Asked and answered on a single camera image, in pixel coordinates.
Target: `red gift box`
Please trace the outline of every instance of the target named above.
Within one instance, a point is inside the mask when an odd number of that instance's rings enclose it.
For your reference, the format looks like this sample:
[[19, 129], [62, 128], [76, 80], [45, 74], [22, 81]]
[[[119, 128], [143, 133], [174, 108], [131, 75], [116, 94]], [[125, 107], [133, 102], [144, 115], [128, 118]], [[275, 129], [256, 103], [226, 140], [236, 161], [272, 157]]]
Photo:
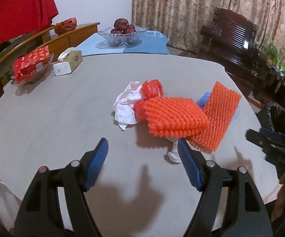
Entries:
[[50, 59], [48, 45], [37, 48], [36, 50], [26, 54], [14, 62], [14, 78], [17, 82], [29, 80], [32, 77], [32, 72], [48, 63]]

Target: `apple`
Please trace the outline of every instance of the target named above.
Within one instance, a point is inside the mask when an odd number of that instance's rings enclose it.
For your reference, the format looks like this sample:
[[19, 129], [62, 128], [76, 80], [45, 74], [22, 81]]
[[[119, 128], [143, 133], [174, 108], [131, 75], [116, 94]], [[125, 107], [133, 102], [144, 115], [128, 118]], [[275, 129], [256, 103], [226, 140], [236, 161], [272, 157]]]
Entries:
[[117, 19], [114, 23], [114, 28], [116, 30], [125, 31], [129, 26], [128, 20], [126, 19]]
[[124, 31], [124, 34], [133, 33], [133, 32], [136, 32], [136, 30], [133, 28], [128, 28]]
[[134, 25], [132, 25], [132, 24], [130, 24], [130, 25], [128, 26], [128, 28], [135, 29], [135, 26], [134, 26]]
[[124, 34], [121, 30], [112, 29], [110, 31], [111, 34]]

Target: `white tissue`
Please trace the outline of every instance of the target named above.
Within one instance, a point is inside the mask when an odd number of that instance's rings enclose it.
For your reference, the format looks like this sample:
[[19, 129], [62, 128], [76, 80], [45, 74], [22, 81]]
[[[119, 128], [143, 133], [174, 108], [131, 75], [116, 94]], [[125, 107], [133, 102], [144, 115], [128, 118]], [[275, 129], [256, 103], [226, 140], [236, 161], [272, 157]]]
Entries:
[[70, 47], [68, 49], [66, 49], [63, 53], [61, 53], [59, 56], [58, 56], [58, 60], [59, 61], [62, 61], [65, 59], [65, 57], [69, 54], [69, 52], [73, 51], [75, 49], [75, 47]]
[[140, 93], [141, 84], [139, 82], [130, 82], [124, 92], [122, 92], [116, 99], [113, 110], [115, 111], [115, 120], [119, 127], [125, 131], [127, 125], [137, 124], [135, 119], [135, 112], [133, 110], [134, 104], [143, 99]]
[[168, 152], [167, 156], [174, 163], [181, 163], [182, 161], [181, 161], [180, 155], [178, 153], [178, 140], [177, 139], [171, 139], [171, 138], [168, 138], [168, 140], [173, 142], [173, 146], [172, 146], [172, 151]]

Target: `red curtain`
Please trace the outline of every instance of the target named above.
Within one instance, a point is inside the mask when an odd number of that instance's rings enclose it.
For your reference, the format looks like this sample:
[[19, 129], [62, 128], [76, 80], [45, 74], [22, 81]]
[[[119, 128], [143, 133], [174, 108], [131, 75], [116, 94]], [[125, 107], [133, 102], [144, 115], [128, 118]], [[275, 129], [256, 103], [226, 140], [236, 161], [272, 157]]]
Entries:
[[50, 25], [56, 15], [54, 0], [0, 0], [0, 44]]

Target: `gray table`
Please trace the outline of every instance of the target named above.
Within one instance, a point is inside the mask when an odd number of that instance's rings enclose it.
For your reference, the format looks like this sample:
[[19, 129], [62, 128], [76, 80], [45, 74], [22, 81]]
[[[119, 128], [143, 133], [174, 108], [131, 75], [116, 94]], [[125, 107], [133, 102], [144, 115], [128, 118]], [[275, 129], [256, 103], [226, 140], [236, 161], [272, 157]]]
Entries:
[[[70, 75], [54, 72], [37, 84], [8, 86], [0, 99], [0, 178], [20, 199], [41, 165], [66, 166], [92, 150], [101, 137], [109, 154], [96, 186], [86, 193], [94, 219], [107, 236], [183, 236], [200, 193], [182, 164], [166, 159], [172, 143], [148, 133], [145, 123], [122, 132], [112, 106], [130, 81], [159, 79], [166, 96], [197, 100], [216, 81], [240, 92], [221, 65], [173, 55], [112, 54], [84, 57]], [[277, 187], [275, 167], [245, 140], [260, 124], [242, 97], [238, 118], [218, 150], [206, 159], [220, 166], [245, 166], [263, 198]], [[215, 222], [221, 225], [225, 192]]]

